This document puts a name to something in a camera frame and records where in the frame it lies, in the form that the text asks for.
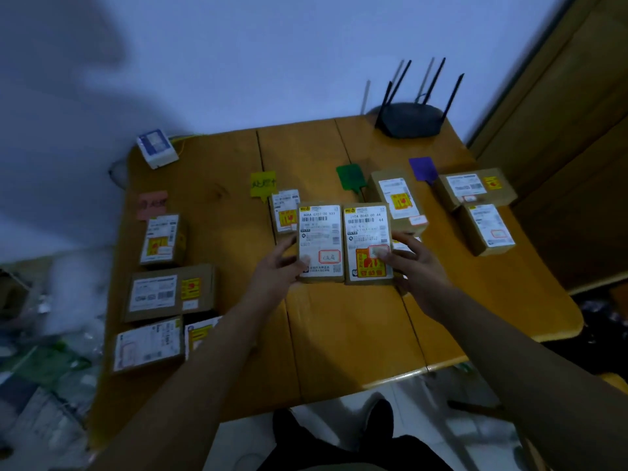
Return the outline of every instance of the black router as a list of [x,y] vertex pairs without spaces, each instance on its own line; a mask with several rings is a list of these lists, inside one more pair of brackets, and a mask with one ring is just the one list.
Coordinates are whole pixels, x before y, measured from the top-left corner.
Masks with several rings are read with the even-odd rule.
[[433,105],[428,105],[429,97],[436,85],[436,80],[438,79],[440,71],[443,69],[443,65],[445,64],[445,58],[443,58],[443,61],[438,67],[438,71],[436,71],[436,74],[429,85],[428,92],[425,94],[423,102],[419,103],[419,99],[423,95],[421,91],[423,90],[423,86],[425,86],[425,81],[428,78],[429,71],[434,62],[434,58],[432,58],[428,70],[425,73],[425,78],[423,78],[419,94],[414,102],[397,102],[393,104],[392,101],[394,99],[394,95],[397,94],[397,89],[399,89],[401,81],[403,81],[411,62],[412,61],[408,61],[406,68],[401,74],[401,77],[397,82],[397,86],[395,86],[392,94],[391,89],[393,88],[393,82],[390,81],[388,83],[388,89],[386,89],[384,101],[382,102],[382,106],[379,108],[377,120],[375,121],[375,127],[379,128],[384,134],[388,137],[392,137],[393,139],[417,139],[419,137],[433,137],[434,135],[440,134],[440,129],[443,127],[443,123],[447,117],[447,112],[449,112],[449,108],[451,107],[451,102],[453,102],[453,98],[458,91],[462,78],[464,77],[464,74],[461,74],[458,78],[456,87],[453,88],[453,92],[451,93],[449,102],[447,103],[447,107],[444,112]]

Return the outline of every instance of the wooden table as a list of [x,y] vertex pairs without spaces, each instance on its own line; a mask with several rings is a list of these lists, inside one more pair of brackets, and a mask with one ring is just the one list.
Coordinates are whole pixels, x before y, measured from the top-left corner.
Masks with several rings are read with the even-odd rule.
[[[137,259],[146,226],[135,219],[139,193],[168,191],[168,210],[190,222],[186,264],[218,266],[218,310],[226,312],[274,244],[269,206],[249,197],[252,172],[275,170],[279,188],[298,188],[304,201],[345,203],[362,198],[341,189],[337,166],[358,163],[368,176],[384,167],[409,169],[408,158],[420,156],[431,156],[441,172],[475,167],[449,124],[432,139],[394,141],[373,130],[366,117],[195,137],[185,141],[178,162],[158,170],[133,149],[109,292],[104,372],[88,424],[91,446],[111,441],[178,366],[109,373],[115,335],[128,328],[121,313],[130,276],[141,269]],[[454,283],[536,340],[581,330],[580,312],[509,208],[500,213],[517,246],[476,258],[429,186],[417,182],[414,189],[430,223],[423,240]],[[296,285],[263,329],[223,419],[343,396],[463,360],[449,333],[391,286]]]

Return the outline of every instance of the tile floor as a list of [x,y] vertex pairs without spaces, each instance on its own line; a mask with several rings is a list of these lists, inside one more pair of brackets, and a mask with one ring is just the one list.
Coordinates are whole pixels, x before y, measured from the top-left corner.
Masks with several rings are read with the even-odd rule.
[[[316,437],[345,449],[357,436],[369,406],[383,396],[393,406],[394,435],[414,435],[455,471],[520,471],[512,424],[451,410],[447,399],[494,406],[498,398],[476,371],[450,367],[335,400],[293,408]],[[272,414],[223,423],[205,471],[253,471],[274,448]]]

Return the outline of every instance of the pink sticky note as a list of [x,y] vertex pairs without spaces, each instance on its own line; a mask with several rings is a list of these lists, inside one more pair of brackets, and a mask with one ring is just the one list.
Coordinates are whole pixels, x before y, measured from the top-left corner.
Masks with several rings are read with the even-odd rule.
[[140,193],[137,200],[137,219],[146,221],[149,218],[165,215],[167,199],[168,192],[165,190]]

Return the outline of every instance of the shoe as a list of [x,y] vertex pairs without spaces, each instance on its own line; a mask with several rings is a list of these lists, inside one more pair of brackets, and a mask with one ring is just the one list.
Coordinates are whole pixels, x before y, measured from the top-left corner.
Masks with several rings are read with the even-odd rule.
[[360,441],[360,451],[370,446],[390,440],[394,431],[393,407],[388,400],[380,398],[371,408],[364,433]]
[[294,440],[301,430],[301,425],[287,408],[275,410],[272,414],[272,433],[277,444]]

